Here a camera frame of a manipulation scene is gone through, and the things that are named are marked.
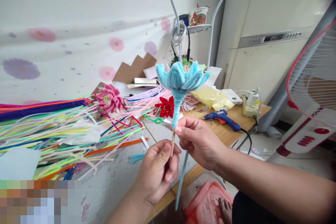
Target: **left hand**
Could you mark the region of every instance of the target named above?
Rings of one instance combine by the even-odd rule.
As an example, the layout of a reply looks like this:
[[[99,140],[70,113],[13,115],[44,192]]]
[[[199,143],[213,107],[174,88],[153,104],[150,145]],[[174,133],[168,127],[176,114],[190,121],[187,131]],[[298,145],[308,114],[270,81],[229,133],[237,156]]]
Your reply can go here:
[[[133,195],[141,202],[152,207],[164,196],[169,185],[178,176],[179,154],[181,150],[174,145],[174,154],[169,169],[165,165],[172,152],[172,143],[168,139],[151,146],[140,166],[139,174],[133,185]]]

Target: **foot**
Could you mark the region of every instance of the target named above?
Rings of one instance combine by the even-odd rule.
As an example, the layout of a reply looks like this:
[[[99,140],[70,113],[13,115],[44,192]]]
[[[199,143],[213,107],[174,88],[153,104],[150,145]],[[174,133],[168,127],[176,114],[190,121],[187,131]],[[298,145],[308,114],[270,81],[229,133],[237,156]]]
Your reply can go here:
[[[219,208],[224,224],[232,224],[232,205],[226,199],[219,198]]]

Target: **blue pipe cleaner flower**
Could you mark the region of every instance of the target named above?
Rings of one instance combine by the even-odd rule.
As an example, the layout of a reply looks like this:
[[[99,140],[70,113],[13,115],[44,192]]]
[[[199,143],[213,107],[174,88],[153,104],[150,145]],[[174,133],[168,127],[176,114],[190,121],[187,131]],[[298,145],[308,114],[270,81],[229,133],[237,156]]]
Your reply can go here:
[[[199,69],[198,62],[195,61],[189,72],[185,72],[180,62],[176,62],[171,67],[169,73],[165,72],[163,65],[156,65],[157,77],[162,86],[174,91],[192,92],[199,89],[210,77],[210,73],[203,74]]]
[[[175,100],[172,121],[172,128],[174,129],[177,126],[180,107],[185,96],[187,93],[199,89],[204,82],[208,80],[210,73],[207,72],[203,74],[203,70],[199,68],[197,61],[192,64],[189,72],[185,72],[181,63],[176,62],[173,64],[168,73],[166,73],[163,65],[156,65],[156,73],[161,85],[171,90]]]

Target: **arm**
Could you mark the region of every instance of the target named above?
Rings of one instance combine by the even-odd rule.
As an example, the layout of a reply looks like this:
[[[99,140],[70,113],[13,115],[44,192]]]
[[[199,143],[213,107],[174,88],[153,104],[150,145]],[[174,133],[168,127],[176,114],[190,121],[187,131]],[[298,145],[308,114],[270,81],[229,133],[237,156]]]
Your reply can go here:
[[[205,122],[182,118],[180,146],[286,223],[325,223],[335,208],[336,184],[305,171],[267,163],[226,147]]]
[[[175,145],[174,154],[165,172],[172,145],[167,139],[151,146],[140,167],[132,188],[113,210],[105,224],[143,224],[153,208],[177,178],[181,150]]]

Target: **wooden stick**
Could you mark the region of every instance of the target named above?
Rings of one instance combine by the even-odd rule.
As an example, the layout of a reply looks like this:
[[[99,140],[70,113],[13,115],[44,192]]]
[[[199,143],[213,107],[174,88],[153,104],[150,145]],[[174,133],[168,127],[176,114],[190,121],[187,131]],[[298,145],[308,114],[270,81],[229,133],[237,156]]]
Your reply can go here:
[[[154,116],[159,112],[160,108],[157,108],[157,111],[155,112]]]
[[[175,132],[173,131],[173,136],[172,136],[172,138],[171,138],[171,154],[170,154],[170,161],[171,161],[171,159],[172,159],[172,157],[173,157],[173,154],[174,154],[174,143],[175,143]]]
[[[143,121],[143,124],[145,125],[145,127],[147,128],[148,132],[150,133],[150,135],[154,138],[155,142],[158,142],[158,140],[156,139],[156,137],[154,136],[154,134],[151,132],[151,130],[148,128],[147,124],[145,123],[145,121]]]

